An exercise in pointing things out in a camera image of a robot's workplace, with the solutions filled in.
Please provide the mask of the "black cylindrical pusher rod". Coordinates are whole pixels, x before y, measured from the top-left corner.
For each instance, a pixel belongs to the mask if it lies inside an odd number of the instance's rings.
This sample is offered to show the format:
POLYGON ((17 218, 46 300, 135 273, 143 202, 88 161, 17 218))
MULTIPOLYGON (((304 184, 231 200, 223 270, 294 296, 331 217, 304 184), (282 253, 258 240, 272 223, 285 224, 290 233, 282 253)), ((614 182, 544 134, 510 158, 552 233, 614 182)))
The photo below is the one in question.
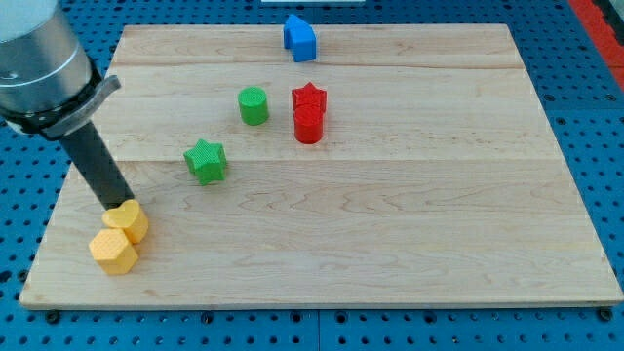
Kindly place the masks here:
POLYGON ((106 210, 135 198, 92 122, 63 136, 59 142, 106 210))

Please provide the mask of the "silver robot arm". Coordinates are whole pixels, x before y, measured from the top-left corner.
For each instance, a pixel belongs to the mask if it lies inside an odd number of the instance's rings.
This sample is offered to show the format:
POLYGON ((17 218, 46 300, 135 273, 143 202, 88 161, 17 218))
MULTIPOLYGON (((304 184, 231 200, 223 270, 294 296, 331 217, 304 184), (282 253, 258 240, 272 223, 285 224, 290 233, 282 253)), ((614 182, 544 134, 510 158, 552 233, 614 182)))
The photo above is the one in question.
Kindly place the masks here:
POLYGON ((86 54, 59 1, 1 1, 1 117, 59 142, 107 210, 135 197, 91 120, 120 88, 86 54))

